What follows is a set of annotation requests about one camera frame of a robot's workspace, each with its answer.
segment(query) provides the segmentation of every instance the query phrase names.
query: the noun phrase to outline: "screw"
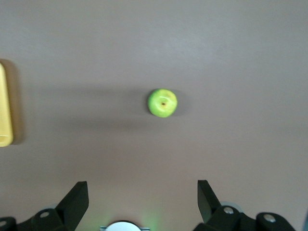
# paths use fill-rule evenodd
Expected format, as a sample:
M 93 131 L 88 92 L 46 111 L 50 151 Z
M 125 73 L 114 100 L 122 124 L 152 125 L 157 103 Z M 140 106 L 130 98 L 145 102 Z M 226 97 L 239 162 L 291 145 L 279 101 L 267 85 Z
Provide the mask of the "screw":
M 230 207 L 225 207 L 223 209 L 223 211 L 225 211 L 226 214 L 233 214 L 234 213 L 233 209 L 230 208 Z
M 0 227 L 5 226 L 6 223 L 7 223 L 7 222 L 6 222 L 5 220 L 0 221 Z
M 264 219 L 267 220 L 268 222 L 271 222 L 271 223 L 276 222 L 275 217 L 273 217 L 271 214 L 265 214 L 263 217 L 264 217 Z
M 41 213 L 41 215 L 39 216 L 40 218 L 45 218 L 49 216 L 49 212 L 43 212 Z

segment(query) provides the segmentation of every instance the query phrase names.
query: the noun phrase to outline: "yellow plate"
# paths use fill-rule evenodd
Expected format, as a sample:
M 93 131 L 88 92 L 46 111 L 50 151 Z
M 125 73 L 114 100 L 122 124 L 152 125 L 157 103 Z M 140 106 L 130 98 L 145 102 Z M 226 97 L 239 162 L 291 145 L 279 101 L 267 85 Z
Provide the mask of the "yellow plate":
M 13 131 L 5 71 L 0 64 L 0 147 L 12 143 Z

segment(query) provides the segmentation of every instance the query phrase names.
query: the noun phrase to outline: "white circular part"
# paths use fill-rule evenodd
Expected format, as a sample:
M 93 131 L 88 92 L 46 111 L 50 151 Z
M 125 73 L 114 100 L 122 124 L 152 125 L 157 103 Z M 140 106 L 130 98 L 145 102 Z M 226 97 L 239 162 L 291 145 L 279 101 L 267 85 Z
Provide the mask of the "white circular part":
M 138 228 L 138 226 L 132 223 L 120 221 L 109 225 L 105 231 L 141 231 L 141 230 Z

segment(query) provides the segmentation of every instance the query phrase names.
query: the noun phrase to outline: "green apple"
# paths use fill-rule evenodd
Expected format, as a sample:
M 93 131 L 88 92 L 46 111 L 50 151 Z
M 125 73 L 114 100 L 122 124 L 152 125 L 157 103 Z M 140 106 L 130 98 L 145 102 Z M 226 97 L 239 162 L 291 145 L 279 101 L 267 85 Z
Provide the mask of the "green apple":
M 177 109 L 178 100 L 176 95 L 167 89 L 154 90 L 148 99 L 148 107 L 154 116 L 161 118 L 169 117 Z

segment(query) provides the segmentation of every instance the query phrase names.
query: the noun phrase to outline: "metal bolt head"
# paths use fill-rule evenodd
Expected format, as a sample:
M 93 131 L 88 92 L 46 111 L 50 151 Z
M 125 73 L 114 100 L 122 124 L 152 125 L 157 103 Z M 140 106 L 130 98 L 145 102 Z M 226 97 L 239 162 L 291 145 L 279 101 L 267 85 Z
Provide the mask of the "metal bolt head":
M 225 211 L 226 214 L 233 214 L 234 213 L 233 209 L 230 208 L 230 207 L 225 207 L 223 209 L 223 211 Z
M 275 217 L 273 217 L 271 214 L 265 214 L 263 217 L 264 217 L 264 219 L 267 220 L 268 222 L 271 222 L 271 223 L 276 222 Z

